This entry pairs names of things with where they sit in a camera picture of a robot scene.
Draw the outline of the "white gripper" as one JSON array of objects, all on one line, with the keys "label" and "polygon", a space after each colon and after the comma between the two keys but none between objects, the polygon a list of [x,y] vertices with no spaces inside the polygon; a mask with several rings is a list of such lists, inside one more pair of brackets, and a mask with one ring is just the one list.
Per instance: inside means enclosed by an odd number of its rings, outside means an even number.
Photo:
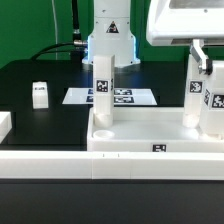
[{"label": "white gripper", "polygon": [[146,29],[152,46],[189,45],[200,74],[212,73],[206,45],[224,45],[224,0],[151,0]]}]

